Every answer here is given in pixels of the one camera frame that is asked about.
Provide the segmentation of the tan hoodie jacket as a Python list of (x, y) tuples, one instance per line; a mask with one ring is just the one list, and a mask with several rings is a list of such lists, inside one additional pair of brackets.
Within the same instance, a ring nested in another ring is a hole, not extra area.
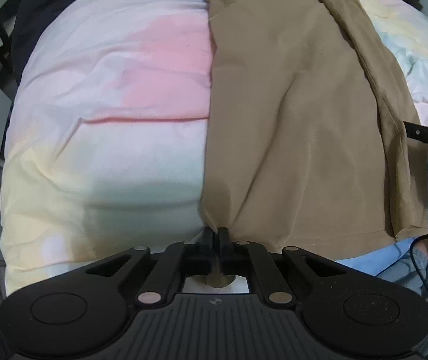
[(428, 227), (404, 74), (359, 0), (205, 0), (215, 44), (202, 216), (352, 258)]

